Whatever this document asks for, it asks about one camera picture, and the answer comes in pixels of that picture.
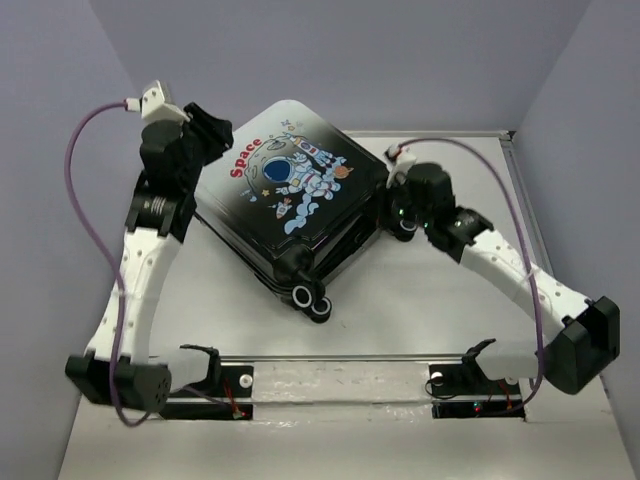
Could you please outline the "black suitcase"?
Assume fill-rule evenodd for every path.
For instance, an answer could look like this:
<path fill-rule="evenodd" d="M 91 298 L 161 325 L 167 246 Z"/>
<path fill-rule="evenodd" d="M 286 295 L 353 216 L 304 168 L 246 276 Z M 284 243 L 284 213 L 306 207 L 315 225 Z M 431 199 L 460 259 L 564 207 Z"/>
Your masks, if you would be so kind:
<path fill-rule="evenodd" d="M 203 223 L 283 303 L 315 323 L 327 284 L 381 230 L 389 168 L 297 100 L 280 100 L 234 131 L 203 169 Z"/>

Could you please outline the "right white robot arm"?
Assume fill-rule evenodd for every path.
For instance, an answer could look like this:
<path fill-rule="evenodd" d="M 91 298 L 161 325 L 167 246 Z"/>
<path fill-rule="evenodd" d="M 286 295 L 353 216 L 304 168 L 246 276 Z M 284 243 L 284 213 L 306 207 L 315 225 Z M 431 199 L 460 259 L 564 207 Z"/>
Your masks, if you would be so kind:
<path fill-rule="evenodd" d="M 620 309 L 606 296 L 593 300 L 557 281 L 523 255 L 480 213 L 457 205 L 449 174 L 435 163 L 399 161 L 391 169 L 390 222 L 401 233 L 422 229 L 432 246 L 476 273 L 531 318 L 532 352 L 491 338 L 471 348 L 462 384 L 482 392 L 497 380 L 542 376 L 570 395 L 618 358 Z"/>

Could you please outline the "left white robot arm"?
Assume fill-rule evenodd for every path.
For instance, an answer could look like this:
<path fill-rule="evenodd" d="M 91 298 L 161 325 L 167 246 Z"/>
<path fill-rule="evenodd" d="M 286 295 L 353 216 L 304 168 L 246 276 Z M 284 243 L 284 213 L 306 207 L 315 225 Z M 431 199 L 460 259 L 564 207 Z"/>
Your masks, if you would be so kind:
<path fill-rule="evenodd" d="M 195 103 L 169 105 L 143 128 L 143 168 L 125 221 L 121 259 L 114 258 L 88 222 L 74 188 L 67 188 L 115 281 L 94 335 L 83 353 L 68 357 L 65 374 L 89 402 L 114 407 L 127 426 L 135 424 L 124 415 L 127 409 L 149 416 L 161 412 L 175 391 L 190 386 L 209 395 L 220 386 L 216 349 L 181 345 L 152 358 L 149 344 L 164 283 L 196 212 L 202 170 L 232 145 L 231 122 Z"/>

